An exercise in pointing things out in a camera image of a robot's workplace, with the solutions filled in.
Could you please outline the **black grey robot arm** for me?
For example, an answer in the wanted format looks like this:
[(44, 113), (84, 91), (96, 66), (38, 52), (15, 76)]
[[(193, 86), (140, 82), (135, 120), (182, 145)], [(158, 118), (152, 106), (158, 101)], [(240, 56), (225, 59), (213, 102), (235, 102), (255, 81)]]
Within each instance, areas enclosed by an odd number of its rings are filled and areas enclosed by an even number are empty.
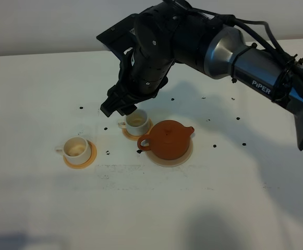
[(131, 114), (139, 102), (157, 96), (170, 67), (180, 63), (212, 79), (229, 76), (288, 110), (303, 149), (303, 58), (286, 53), (266, 22), (261, 25), (268, 40), (253, 25), (187, 1), (163, 1), (128, 16), (97, 37), (120, 60), (118, 82), (101, 111)]

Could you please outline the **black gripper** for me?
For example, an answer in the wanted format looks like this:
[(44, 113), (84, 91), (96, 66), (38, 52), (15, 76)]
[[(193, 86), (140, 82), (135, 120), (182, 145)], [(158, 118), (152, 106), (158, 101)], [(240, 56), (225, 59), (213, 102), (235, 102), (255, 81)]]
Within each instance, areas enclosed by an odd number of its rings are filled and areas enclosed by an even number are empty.
[(157, 96), (173, 64), (173, 59), (145, 55), (141, 47), (129, 51), (120, 62), (118, 82), (108, 90), (100, 110), (106, 116), (116, 111), (121, 116), (132, 114), (137, 107), (130, 104)]

